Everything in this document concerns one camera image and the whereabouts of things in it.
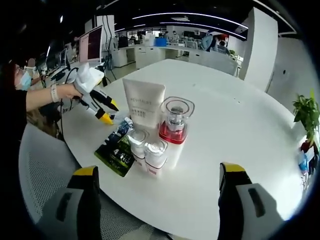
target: product box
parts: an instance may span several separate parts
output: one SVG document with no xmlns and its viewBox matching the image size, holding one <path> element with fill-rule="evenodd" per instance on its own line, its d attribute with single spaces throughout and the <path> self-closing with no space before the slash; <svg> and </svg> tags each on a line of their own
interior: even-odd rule
<svg viewBox="0 0 320 240">
<path fill-rule="evenodd" d="M 94 152 L 95 156 L 121 177 L 127 174 L 135 161 L 127 138 L 127 134 L 133 129 L 132 120 L 126 117 L 118 129 Z"/>
</svg>

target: green leaves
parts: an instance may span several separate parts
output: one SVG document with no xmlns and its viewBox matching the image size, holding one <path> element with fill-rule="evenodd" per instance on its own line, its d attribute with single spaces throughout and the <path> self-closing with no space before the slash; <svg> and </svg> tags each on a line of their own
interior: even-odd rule
<svg viewBox="0 0 320 240">
<path fill-rule="evenodd" d="M 297 100 L 293 102 L 295 122 L 301 121 L 306 130 L 306 137 L 312 140 L 316 129 L 319 127 L 319 105 L 314 98 L 305 98 L 297 95 Z"/>
</svg>

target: face mask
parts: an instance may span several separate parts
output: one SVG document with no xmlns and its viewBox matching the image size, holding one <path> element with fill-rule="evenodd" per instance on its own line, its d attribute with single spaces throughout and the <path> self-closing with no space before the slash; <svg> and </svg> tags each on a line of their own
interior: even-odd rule
<svg viewBox="0 0 320 240">
<path fill-rule="evenodd" d="M 24 73 L 24 75 L 20 79 L 19 85 L 21 85 L 20 90 L 23 90 L 23 91 L 27 91 L 28 88 L 31 86 L 31 77 L 27 71 Z"/>
</svg>

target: wristband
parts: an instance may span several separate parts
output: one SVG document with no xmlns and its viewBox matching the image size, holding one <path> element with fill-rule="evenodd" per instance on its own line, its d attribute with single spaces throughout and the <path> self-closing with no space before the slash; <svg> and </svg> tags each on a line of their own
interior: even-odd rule
<svg viewBox="0 0 320 240">
<path fill-rule="evenodd" d="M 57 92 L 57 84 L 51 85 L 51 98 L 54 103 L 57 103 L 60 101 L 60 98 L 58 97 L 58 92 Z"/>
</svg>

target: white round table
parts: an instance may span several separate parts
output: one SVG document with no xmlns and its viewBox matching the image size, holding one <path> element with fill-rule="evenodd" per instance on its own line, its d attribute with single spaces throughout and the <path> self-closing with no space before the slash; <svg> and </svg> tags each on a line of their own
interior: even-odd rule
<svg viewBox="0 0 320 240">
<path fill-rule="evenodd" d="M 167 59 L 125 78 L 164 84 L 165 97 L 191 100 L 195 111 L 179 162 L 162 179 L 136 165 L 118 176 L 94 155 L 116 126 L 101 123 L 81 105 L 63 115 L 69 149 L 82 167 L 98 166 L 100 188 L 122 208 L 167 233 L 216 239 L 220 163 L 230 162 L 271 194 L 283 219 L 294 213 L 302 182 L 291 131 L 294 116 L 284 106 L 239 78 L 183 61 Z M 104 90 L 120 110 L 128 110 L 122 79 Z"/>
</svg>

